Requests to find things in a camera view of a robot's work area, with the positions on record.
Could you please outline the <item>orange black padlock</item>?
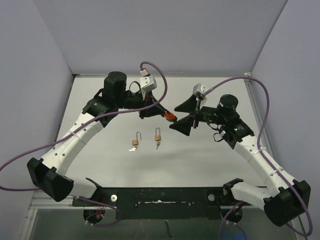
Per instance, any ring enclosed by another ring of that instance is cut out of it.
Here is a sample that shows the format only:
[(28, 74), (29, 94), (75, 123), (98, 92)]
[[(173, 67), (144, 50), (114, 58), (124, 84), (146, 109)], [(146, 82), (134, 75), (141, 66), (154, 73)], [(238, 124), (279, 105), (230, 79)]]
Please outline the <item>orange black padlock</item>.
[(170, 111), (165, 111), (163, 117), (170, 123), (175, 123), (178, 120), (178, 118)]

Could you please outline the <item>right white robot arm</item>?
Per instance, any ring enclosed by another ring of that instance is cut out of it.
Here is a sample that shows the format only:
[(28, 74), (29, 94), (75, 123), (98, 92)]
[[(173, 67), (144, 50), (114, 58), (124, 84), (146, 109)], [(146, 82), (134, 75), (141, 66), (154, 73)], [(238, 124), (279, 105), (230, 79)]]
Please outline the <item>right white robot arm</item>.
[(223, 185), (223, 200), (230, 205), (243, 201), (258, 207), (278, 227), (303, 214), (310, 200), (310, 185), (288, 174), (258, 145), (254, 132), (236, 112), (238, 99), (234, 95), (225, 94), (217, 107), (204, 106), (205, 101), (205, 98), (192, 95), (175, 107), (176, 112), (187, 113), (187, 116), (171, 124), (170, 128), (189, 136), (191, 129), (196, 128), (200, 122), (215, 124), (221, 140), (247, 161), (266, 186), (259, 188), (236, 178)]

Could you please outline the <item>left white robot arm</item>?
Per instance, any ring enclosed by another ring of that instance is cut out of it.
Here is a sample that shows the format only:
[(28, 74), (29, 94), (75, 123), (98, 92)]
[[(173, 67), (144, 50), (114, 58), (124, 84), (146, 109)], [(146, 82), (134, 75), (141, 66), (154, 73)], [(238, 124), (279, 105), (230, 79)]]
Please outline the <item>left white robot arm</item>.
[(87, 143), (118, 115), (119, 110), (138, 110), (141, 119), (165, 115), (165, 109), (156, 103), (152, 93), (157, 88), (156, 79), (146, 69), (140, 74), (137, 92), (126, 89), (125, 73), (113, 71), (107, 75), (103, 88), (87, 102), (61, 141), (39, 159), (28, 161), (27, 169), (36, 187), (56, 202), (80, 196), (92, 206), (100, 203), (102, 193), (96, 183), (90, 179), (71, 179), (67, 172)]

